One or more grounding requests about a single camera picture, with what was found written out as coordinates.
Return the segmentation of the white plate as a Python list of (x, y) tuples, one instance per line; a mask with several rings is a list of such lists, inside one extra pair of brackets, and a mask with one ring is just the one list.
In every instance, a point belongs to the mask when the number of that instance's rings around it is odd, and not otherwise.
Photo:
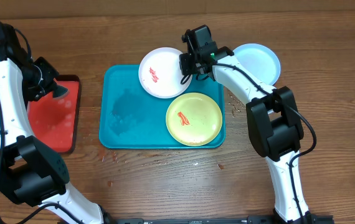
[(192, 77), (182, 74), (181, 54), (178, 49), (161, 47), (145, 55), (138, 70), (143, 89), (157, 98), (174, 98), (186, 91)]

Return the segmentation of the light blue plate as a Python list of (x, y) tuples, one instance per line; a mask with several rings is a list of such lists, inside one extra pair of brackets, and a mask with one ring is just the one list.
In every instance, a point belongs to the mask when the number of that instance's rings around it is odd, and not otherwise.
[(252, 75), (266, 84), (276, 84), (280, 77), (281, 64), (277, 55), (268, 47), (260, 44), (243, 44), (233, 52)]

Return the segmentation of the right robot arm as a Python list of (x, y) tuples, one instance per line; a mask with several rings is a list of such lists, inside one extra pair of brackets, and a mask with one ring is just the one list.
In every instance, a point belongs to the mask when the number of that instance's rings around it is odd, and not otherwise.
[(298, 161), (306, 122), (298, 113), (293, 92), (275, 88), (253, 75), (233, 50), (218, 47), (206, 26), (182, 35), (187, 52), (179, 63), (185, 83), (191, 75), (204, 73), (230, 90), (244, 105), (250, 142), (265, 158), (275, 193), (275, 221), (307, 223), (309, 208), (303, 198)]

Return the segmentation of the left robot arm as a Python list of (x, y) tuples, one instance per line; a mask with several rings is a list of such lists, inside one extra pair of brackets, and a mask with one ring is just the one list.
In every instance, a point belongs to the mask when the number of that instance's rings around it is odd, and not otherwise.
[(36, 212), (50, 210), (66, 223), (112, 223), (70, 183), (62, 157), (34, 136), (27, 104), (67, 89), (56, 83), (58, 71), (46, 59), (33, 59), (31, 48), (20, 45), (23, 38), (0, 22), (0, 194)]

